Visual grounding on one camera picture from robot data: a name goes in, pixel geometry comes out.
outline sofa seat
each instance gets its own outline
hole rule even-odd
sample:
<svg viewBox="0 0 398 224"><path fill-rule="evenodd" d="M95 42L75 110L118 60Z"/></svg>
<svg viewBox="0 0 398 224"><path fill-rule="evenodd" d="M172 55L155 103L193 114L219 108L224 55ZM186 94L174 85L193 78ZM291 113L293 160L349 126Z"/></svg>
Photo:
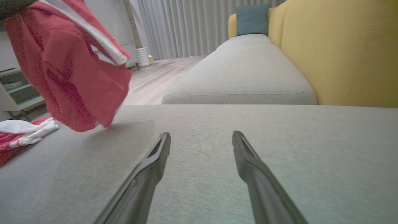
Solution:
<svg viewBox="0 0 398 224"><path fill-rule="evenodd" d="M315 93L267 36L234 37L185 75L163 104L317 104Z"/></svg>
<svg viewBox="0 0 398 224"><path fill-rule="evenodd" d="M148 224L253 224L242 131L310 224L398 223L398 109L122 106L112 126L51 133L0 168L0 223L93 223L162 132L171 148Z"/></svg>

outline gray sofa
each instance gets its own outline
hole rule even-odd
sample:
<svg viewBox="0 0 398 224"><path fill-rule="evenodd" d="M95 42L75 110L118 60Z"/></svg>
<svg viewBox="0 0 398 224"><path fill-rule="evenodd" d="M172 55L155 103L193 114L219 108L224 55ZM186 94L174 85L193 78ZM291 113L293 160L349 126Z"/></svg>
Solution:
<svg viewBox="0 0 398 224"><path fill-rule="evenodd" d="M311 105L123 106L109 130L62 127L0 168L0 223L92 223L162 132L147 223L254 223L234 130L310 224L398 223L398 109Z"/></svg>
<svg viewBox="0 0 398 224"><path fill-rule="evenodd" d="M162 104L317 104L314 90L267 36L220 45L165 94Z"/></svg>

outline white curtain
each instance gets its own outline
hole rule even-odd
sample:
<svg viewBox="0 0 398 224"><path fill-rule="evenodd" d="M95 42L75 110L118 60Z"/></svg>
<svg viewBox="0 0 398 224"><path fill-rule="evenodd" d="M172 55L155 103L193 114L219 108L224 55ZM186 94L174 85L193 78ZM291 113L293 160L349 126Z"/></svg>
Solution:
<svg viewBox="0 0 398 224"><path fill-rule="evenodd" d="M283 0L139 0L155 59L208 55L228 39L228 18L237 6Z"/></svg>

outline white planter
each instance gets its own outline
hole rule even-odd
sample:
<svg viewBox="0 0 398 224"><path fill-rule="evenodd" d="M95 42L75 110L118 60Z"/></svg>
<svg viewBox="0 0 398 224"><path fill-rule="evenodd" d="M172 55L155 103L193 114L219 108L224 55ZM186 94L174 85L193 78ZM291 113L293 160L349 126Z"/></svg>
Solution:
<svg viewBox="0 0 398 224"><path fill-rule="evenodd" d="M146 47L135 49L138 56L138 66L145 67L150 65L148 50Z"/></svg>

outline white cloth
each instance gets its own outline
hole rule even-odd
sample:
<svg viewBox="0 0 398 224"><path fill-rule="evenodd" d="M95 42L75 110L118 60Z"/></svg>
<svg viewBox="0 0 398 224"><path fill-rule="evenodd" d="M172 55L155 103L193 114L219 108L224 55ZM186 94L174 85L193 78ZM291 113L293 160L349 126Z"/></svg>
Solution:
<svg viewBox="0 0 398 224"><path fill-rule="evenodd" d="M55 125L54 118L48 118L39 125L32 124L24 120L5 120L0 122L0 132L8 134L35 132L50 123L53 123Z"/></svg>
<svg viewBox="0 0 398 224"><path fill-rule="evenodd" d="M8 134L24 134L20 138L9 142L10 148L34 144L42 137L57 130L59 125L54 118L48 118L40 124L32 124L23 120L7 120L0 122L0 132Z"/></svg>

